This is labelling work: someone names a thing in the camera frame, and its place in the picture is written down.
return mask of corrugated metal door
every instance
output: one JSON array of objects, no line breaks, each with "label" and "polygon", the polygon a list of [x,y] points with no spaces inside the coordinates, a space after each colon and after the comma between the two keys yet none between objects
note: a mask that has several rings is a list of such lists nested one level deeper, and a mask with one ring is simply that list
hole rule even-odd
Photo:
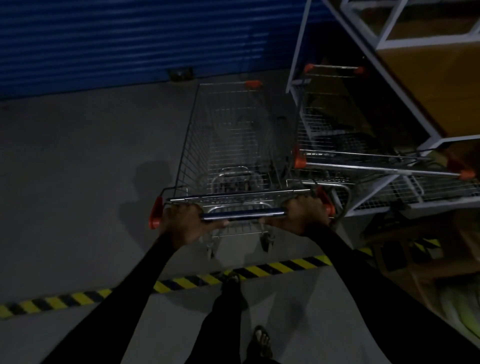
[{"label": "corrugated metal door", "polygon": [[[305,0],[2,0],[0,98],[288,67]],[[331,21],[314,1],[309,21]]]}]

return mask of person's left arm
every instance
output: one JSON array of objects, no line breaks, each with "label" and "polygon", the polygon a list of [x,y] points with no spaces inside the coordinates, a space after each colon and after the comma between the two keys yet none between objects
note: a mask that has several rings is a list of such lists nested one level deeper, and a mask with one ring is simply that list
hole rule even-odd
[{"label": "person's left arm", "polygon": [[165,209],[160,236],[123,282],[80,322],[43,363],[105,360],[120,363],[142,315],[148,297],[167,261],[183,245],[227,222],[201,221],[197,205]]}]

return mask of person's right arm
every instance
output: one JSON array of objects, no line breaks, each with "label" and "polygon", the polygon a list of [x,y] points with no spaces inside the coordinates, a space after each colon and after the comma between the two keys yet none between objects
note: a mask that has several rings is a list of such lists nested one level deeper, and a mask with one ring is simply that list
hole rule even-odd
[{"label": "person's right arm", "polygon": [[319,199],[288,200],[287,215],[264,223],[316,242],[350,291],[370,333],[393,364],[473,363],[480,350],[392,281],[355,256],[328,227]]}]

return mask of person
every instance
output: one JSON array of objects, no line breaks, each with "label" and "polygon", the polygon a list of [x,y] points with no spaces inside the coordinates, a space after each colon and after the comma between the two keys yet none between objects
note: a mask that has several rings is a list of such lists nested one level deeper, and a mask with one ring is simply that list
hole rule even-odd
[{"label": "person", "polygon": [[[319,199],[298,196],[288,200],[285,209],[285,216],[264,218],[262,222],[307,236],[320,246],[391,363],[480,361],[480,351],[475,345],[353,253],[328,227],[327,213]],[[67,360],[87,363],[92,358],[120,363],[152,287],[170,257],[203,234],[228,224],[228,221],[206,223],[201,220],[201,213],[197,205],[173,205],[165,209],[160,236],[145,257],[43,363]],[[230,275],[212,312],[202,323],[186,364],[240,363],[241,298],[238,276]],[[276,363],[270,348],[268,333],[262,327],[255,328],[245,363]]]}]

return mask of metal shopping cart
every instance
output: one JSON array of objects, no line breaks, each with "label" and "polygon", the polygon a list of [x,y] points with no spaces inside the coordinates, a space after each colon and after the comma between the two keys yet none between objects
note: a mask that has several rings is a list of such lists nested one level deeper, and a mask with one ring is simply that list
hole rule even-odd
[{"label": "metal shopping cart", "polygon": [[[213,256],[219,237],[238,234],[259,234],[267,251],[274,236],[257,219],[284,215],[284,200],[312,191],[301,183],[286,186],[282,177],[286,156],[278,155],[269,122],[260,81],[199,85],[175,187],[171,188],[173,197],[164,200],[159,196],[150,227],[160,224],[165,204],[196,203],[204,210],[204,220],[233,221],[204,237],[209,256]],[[333,216],[333,204],[319,186],[313,190]]]},{"label": "metal shopping cart", "polygon": [[392,154],[384,152],[360,113],[355,114],[358,108],[346,88],[364,72],[362,67],[329,64],[305,67],[292,92],[298,117],[287,182],[350,186],[352,196],[331,190],[336,207],[347,216],[379,212],[375,209],[398,201],[427,207],[426,202],[479,196],[474,171],[453,156],[445,156],[442,164],[427,155],[430,151],[391,147]]}]

